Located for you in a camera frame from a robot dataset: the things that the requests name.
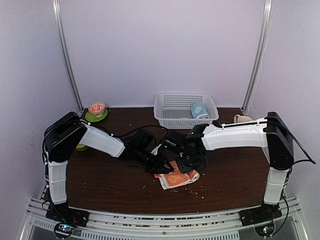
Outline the orange bunny towel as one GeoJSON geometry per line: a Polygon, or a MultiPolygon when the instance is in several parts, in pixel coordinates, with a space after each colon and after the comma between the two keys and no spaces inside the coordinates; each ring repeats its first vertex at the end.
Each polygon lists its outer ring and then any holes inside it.
{"type": "Polygon", "coordinates": [[[163,190],[173,189],[184,185],[192,184],[200,178],[200,174],[196,170],[187,173],[180,172],[176,161],[170,162],[174,171],[168,174],[154,174],[159,179],[163,190]]]}

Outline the blue patterned towel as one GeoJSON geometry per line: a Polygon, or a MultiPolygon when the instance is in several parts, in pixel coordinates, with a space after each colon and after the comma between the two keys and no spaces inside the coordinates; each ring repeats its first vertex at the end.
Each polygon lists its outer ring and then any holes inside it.
{"type": "Polygon", "coordinates": [[[202,102],[196,102],[191,106],[191,114],[194,119],[208,119],[209,114],[202,102]]]}

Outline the white plastic basket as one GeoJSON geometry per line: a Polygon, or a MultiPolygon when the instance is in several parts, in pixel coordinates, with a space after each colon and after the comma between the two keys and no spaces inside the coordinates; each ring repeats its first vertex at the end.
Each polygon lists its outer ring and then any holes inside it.
{"type": "Polygon", "coordinates": [[[213,98],[200,93],[158,93],[154,99],[154,118],[167,129],[192,129],[195,125],[211,124],[219,119],[219,112],[213,98]],[[203,103],[209,118],[195,119],[191,106],[203,103]]]}

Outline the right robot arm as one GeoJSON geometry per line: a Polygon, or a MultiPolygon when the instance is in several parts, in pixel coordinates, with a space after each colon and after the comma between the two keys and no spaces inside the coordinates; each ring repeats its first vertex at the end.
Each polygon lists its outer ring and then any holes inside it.
{"type": "Polygon", "coordinates": [[[176,148],[182,162],[196,168],[208,151],[244,147],[268,149],[269,172],[263,204],[256,210],[258,219],[266,221],[276,212],[275,206],[294,164],[293,137],[276,112],[244,123],[195,125],[176,148]]]}

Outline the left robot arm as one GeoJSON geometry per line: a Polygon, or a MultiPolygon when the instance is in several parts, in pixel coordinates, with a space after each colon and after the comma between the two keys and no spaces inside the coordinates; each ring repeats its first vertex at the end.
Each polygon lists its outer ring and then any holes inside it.
{"type": "Polygon", "coordinates": [[[103,152],[113,158],[133,157],[146,172],[169,174],[174,168],[162,153],[162,145],[148,130],[149,125],[125,134],[113,134],[103,126],[87,122],[71,111],[49,126],[43,135],[42,160],[49,202],[53,215],[61,222],[72,218],[67,197],[67,168],[77,146],[103,152]]]}

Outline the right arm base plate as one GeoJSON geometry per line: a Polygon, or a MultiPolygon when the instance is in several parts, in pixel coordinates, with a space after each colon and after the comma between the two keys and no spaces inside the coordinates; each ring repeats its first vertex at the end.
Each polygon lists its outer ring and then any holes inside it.
{"type": "Polygon", "coordinates": [[[239,212],[243,227],[254,226],[255,233],[262,238],[271,237],[276,232],[275,219],[282,217],[279,208],[256,207],[239,212]]]}

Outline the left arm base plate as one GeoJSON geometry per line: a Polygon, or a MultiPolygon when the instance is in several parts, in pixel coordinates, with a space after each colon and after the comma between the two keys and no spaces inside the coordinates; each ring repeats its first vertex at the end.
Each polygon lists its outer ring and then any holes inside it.
{"type": "Polygon", "coordinates": [[[59,239],[69,238],[77,227],[86,227],[89,220],[89,212],[69,208],[66,215],[62,215],[55,208],[49,208],[45,217],[57,223],[53,227],[54,235],[59,239]]]}

